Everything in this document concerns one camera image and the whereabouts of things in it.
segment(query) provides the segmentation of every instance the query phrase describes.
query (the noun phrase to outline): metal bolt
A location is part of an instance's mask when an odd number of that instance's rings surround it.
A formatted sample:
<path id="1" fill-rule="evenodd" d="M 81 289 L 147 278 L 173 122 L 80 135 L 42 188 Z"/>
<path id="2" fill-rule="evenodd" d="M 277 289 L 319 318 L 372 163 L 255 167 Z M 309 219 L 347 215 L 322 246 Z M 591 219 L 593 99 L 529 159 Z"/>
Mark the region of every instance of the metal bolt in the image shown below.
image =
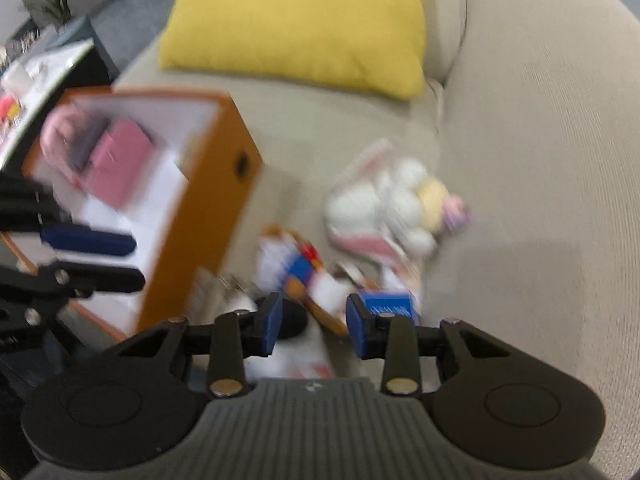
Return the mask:
<path id="1" fill-rule="evenodd" d="M 56 281 L 60 285 L 66 285 L 69 282 L 69 275 L 66 272 L 66 270 L 58 269 L 56 272 L 53 273 L 53 275 L 55 276 Z"/>
<path id="2" fill-rule="evenodd" d="M 31 326 L 38 326 L 40 324 L 40 314 L 34 308 L 28 308 L 24 311 L 24 319 Z"/>
<path id="3" fill-rule="evenodd" d="M 418 383 L 406 377 L 396 377 L 386 382 L 386 389 L 396 395 L 409 395 L 418 390 Z"/>
<path id="4" fill-rule="evenodd" d="M 218 379 L 209 389 L 216 397 L 233 397 L 242 391 L 242 384 L 235 379 Z"/>

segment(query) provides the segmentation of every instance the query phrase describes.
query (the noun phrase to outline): box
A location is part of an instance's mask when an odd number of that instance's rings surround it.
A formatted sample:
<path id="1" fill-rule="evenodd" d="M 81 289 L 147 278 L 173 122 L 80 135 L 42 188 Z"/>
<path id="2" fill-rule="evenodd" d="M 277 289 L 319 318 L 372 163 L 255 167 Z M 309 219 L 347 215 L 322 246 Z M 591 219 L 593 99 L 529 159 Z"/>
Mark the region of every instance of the box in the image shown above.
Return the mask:
<path id="1" fill-rule="evenodd" d="M 204 91 L 108 88 L 67 91 L 61 102 L 135 120 L 157 145 L 130 202 L 120 211 L 76 189 L 46 164 L 39 143 L 23 173 L 51 183 L 59 204 L 77 222 L 130 231 L 138 242 L 127 258 L 56 252 L 37 235 L 4 236 L 29 268 L 54 258 L 133 265 L 144 273 L 135 295 L 95 295 L 73 308 L 118 338 L 185 313 L 199 270 L 220 270 L 226 247 L 262 166 L 260 154 L 231 97 Z M 190 152 L 190 161 L 178 168 Z"/>

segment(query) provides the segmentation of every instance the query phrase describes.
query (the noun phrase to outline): pink plush toy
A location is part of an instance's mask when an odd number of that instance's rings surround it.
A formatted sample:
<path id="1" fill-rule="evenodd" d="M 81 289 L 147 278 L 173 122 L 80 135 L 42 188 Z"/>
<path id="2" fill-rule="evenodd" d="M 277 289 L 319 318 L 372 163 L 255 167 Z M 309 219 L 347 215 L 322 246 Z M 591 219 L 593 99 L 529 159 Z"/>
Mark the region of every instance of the pink plush toy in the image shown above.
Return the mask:
<path id="1" fill-rule="evenodd" d="M 40 134 L 40 148 L 47 163 L 57 168 L 71 182 L 79 175 L 67 163 L 67 154 L 74 139 L 86 130 L 91 116 L 74 105 L 60 105 L 47 116 Z"/>

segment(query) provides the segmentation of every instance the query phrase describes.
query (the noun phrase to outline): table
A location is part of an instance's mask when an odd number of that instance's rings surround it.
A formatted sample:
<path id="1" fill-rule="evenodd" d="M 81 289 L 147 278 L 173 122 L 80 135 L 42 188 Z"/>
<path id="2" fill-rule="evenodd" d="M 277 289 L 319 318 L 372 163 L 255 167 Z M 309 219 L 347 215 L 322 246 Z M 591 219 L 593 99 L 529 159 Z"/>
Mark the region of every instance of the table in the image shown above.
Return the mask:
<path id="1" fill-rule="evenodd" d="M 0 144 L 0 170 L 7 173 L 20 174 L 47 115 L 65 89 L 110 84 L 109 71 L 91 40 L 35 56 L 27 61 L 25 69 L 34 75 L 41 62 L 46 63 L 47 72 L 34 78 L 36 83 L 21 100 L 25 110 L 19 124 Z"/>

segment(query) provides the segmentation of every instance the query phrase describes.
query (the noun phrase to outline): beige sofa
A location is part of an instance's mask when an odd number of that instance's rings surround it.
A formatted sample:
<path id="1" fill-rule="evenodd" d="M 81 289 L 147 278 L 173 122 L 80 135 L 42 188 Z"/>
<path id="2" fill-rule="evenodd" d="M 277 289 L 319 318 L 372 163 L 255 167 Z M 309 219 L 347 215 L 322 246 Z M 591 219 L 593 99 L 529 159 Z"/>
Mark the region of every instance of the beige sofa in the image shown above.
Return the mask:
<path id="1" fill-rule="evenodd" d="M 322 200 L 370 142 L 424 160 L 474 213 L 426 273 L 427 320 L 461 317 L 591 385 L 607 409 L 594 463 L 628 478 L 640 465 L 640 23 L 617 0 L 425 0 L 425 12 L 440 98 L 437 85 L 400 103 L 162 72 L 157 43 L 117 86 L 233 96 L 266 162 L 228 255 L 244 276 L 267 221 L 338 255 Z"/>

